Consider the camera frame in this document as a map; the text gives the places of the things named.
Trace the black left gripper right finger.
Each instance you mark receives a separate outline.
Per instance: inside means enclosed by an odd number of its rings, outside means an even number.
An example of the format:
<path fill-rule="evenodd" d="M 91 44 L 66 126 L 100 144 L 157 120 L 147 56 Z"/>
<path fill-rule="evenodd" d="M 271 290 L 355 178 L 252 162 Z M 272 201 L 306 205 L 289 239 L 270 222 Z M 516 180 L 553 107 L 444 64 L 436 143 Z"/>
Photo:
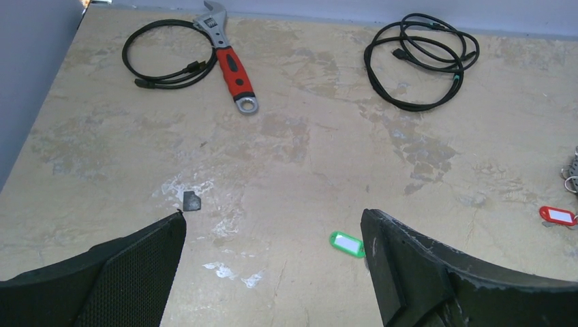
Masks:
<path fill-rule="evenodd" d="M 385 326 L 576 326 L 577 284 L 498 266 L 378 209 L 361 217 Z"/>

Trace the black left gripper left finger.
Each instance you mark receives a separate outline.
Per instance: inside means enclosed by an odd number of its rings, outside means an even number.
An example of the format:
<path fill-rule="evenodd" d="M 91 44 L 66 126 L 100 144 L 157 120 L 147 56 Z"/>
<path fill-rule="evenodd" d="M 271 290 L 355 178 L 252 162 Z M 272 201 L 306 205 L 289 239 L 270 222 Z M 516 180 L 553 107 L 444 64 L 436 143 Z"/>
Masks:
<path fill-rule="evenodd" d="M 181 211 L 1 282 L 2 326 L 159 326 L 181 259 Z"/>

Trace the green key tag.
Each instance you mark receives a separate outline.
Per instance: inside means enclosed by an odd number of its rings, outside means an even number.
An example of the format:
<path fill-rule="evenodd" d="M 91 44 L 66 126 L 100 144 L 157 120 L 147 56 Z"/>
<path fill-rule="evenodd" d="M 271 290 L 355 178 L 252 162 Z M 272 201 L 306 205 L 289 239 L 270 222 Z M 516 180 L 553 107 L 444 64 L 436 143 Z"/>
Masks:
<path fill-rule="evenodd" d="M 329 243 L 333 248 L 347 253 L 353 257 L 365 257 L 363 241 L 349 234 L 340 231 L 334 231 L 329 236 Z"/>

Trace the red key tag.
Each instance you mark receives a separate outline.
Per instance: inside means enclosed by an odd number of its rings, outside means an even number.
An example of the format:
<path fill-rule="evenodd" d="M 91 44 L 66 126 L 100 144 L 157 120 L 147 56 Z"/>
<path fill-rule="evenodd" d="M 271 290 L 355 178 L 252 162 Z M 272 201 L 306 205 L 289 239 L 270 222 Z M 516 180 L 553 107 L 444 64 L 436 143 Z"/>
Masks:
<path fill-rule="evenodd" d="M 568 228 L 577 227 L 577 216 L 572 211 L 551 206 L 542 206 L 539 208 L 538 212 L 542 219 L 547 223 L 564 225 Z"/>

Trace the metal key organizer ring plate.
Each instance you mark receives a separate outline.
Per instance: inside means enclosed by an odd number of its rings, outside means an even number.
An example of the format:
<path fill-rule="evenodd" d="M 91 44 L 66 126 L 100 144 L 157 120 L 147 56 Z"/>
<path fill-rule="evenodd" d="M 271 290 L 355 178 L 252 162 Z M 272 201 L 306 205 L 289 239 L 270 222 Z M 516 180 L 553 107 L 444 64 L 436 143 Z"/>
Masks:
<path fill-rule="evenodd" d="M 564 180 L 564 188 L 577 196 L 577 160 L 578 152 L 575 148 L 571 162 L 560 170 L 560 176 Z"/>

